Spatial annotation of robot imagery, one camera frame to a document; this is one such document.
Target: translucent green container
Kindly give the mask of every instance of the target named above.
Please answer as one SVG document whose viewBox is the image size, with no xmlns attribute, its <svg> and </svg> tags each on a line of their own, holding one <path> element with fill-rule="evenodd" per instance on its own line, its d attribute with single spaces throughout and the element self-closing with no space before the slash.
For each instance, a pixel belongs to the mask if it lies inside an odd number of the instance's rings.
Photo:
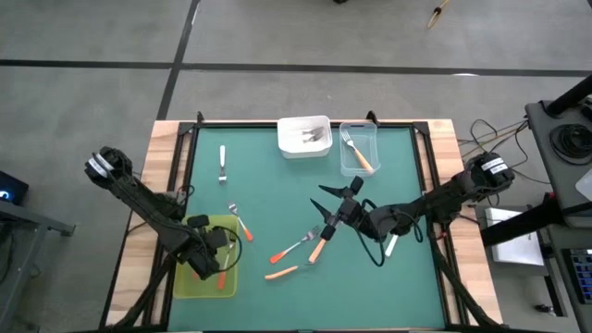
<svg viewBox="0 0 592 333">
<path fill-rule="evenodd" d="M 183 224 L 187 224 L 187 219 L 191 216 L 183 218 Z M 206 228 L 213 228 L 215 226 L 226 227 L 230 230 L 239 233 L 239 222 L 235 216 L 209 216 L 210 225 Z M 230 251 L 228 264 L 234 263 L 237 257 L 238 245 Z M 228 254 L 228 247 L 218 249 L 216 260 L 220 263 L 220 267 L 224 264 Z M 175 287 L 173 288 L 173 296 L 178 299 L 197 299 L 197 298 L 227 298 L 234 296 L 237 291 L 239 277 L 239 265 L 234 265 L 226 273 L 225 288 L 220 290 L 217 286 L 218 274 L 212 275 L 206 280 L 201 280 L 193 271 L 189 264 L 177 265 L 175 272 Z"/>
</svg>

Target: green tabletop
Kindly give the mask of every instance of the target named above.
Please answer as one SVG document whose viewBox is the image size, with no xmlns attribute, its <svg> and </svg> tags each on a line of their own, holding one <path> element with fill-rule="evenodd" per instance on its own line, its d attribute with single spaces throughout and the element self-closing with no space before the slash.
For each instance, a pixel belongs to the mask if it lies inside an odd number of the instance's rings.
<svg viewBox="0 0 592 333">
<path fill-rule="evenodd" d="M 382 167 L 366 178 L 357 198 L 376 204 L 410 202 L 420 194 L 409 128 L 380 128 Z M 333 138 L 339 137 L 334 129 Z M 226 145 L 225 185 L 218 184 L 219 145 Z M 292 245 L 323 219 L 310 203 L 334 211 L 340 200 L 317 185 L 349 185 L 339 172 L 339 143 L 325 157 L 284 159 L 275 129 L 200 129 L 188 215 L 223 215 L 235 202 L 251 230 L 239 262 L 238 289 L 227 299 L 174 299 L 169 331 L 288 330 L 430 327 L 444 316 L 430 245 L 410 233 L 399 238 L 392 256 L 376 267 L 353 229 L 340 226 L 317 265 L 267 281 L 264 275 L 303 265 L 318 240 L 305 243 L 277 264 L 269 258 Z M 425 221 L 421 228 L 426 232 Z M 374 256 L 377 245 L 367 240 Z"/>
</svg>

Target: wooden table frame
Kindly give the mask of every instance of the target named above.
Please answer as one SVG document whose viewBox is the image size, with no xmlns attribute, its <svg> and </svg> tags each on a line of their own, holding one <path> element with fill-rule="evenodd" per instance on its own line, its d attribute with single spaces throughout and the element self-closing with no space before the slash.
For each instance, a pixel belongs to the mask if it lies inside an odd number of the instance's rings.
<svg viewBox="0 0 592 333">
<path fill-rule="evenodd" d="M 275 120 L 203 120 L 204 127 L 270 127 Z M 333 120 L 333 124 L 347 120 Z M 199 130 L 195 122 L 157 121 L 148 147 L 142 172 L 142 182 L 153 191 L 174 191 L 189 184 L 195 147 Z M 399 120 L 380 121 L 384 127 L 415 128 L 414 154 L 422 191 L 430 191 L 434 185 L 448 181 L 463 170 L 456 136 L 450 120 Z M 464 215 L 474 216 L 472 209 L 465 208 Z M 142 220 L 132 214 L 128 229 L 139 225 Z M 440 250 L 447 256 L 452 269 L 460 275 L 462 283 L 471 292 L 487 315 L 501 322 L 500 309 L 491 281 L 485 250 L 480 238 L 479 227 L 470 221 L 457 219 L 450 225 L 449 236 L 438 241 Z M 147 227 L 134 230 L 124 238 L 111 289 L 105 303 L 100 327 L 116 323 L 133 305 L 157 269 L 163 258 L 162 246 L 156 246 L 156 233 Z M 147 308 L 137 325 L 149 330 L 165 330 L 172 301 L 174 278 L 168 278 L 156 294 L 154 302 Z M 438 272 L 438 286 L 442 290 L 440 299 L 448 324 L 475 324 L 459 302 L 448 280 Z"/>
</svg>

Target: gray floor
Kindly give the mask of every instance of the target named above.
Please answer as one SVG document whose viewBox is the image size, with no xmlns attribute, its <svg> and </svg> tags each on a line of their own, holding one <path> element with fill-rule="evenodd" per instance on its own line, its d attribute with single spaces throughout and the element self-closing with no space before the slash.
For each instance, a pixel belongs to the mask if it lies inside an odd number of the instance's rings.
<svg viewBox="0 0 592 333">
<path fill-rule="evenodd" d="M 437 4 L 203 0 L 184 61 L 592 69 L 592 10 L 584 0 L 459 0 L 426 31 Z M 3 1 L 0 59 L 170 62 L 189 5 L 190 0 Z M 99 322 L 130 210 L 92 185 L 83 164 L 108 144 L 142 167 L 168 73 L 0 68 L 0 168 L 30 183 L 28 207 L 79 226 L 72 239 L 53 236 L 47 242 L 39 258 L 43 274 L 31 281 L 19 309 L 46 331 L 91 329 Z M 372 109 L 380 117 L 452 118 L 458 136 L 468 138 L 475 118 L 511 124 L 524 115 L 526 103 L 555 98 L 579 80 L 181 71 L 167 118 L 194 119 L 198 110 L 208 118 L 361 117 Z M 532 136 L 526 130 L 519 138 L 530 157 L 520 169 L 545 180 Z M 523 159 L 511 142 L 499 152 L 511 164 Z M 518 178 L 501 202 L 536 204 L 548 190 Z M 577 331 L 573 316 L 532 310 L 548 301 L 542 277 L 517 267 L 494 266 L 492 274 L 506 324 Z"/>
</svg>

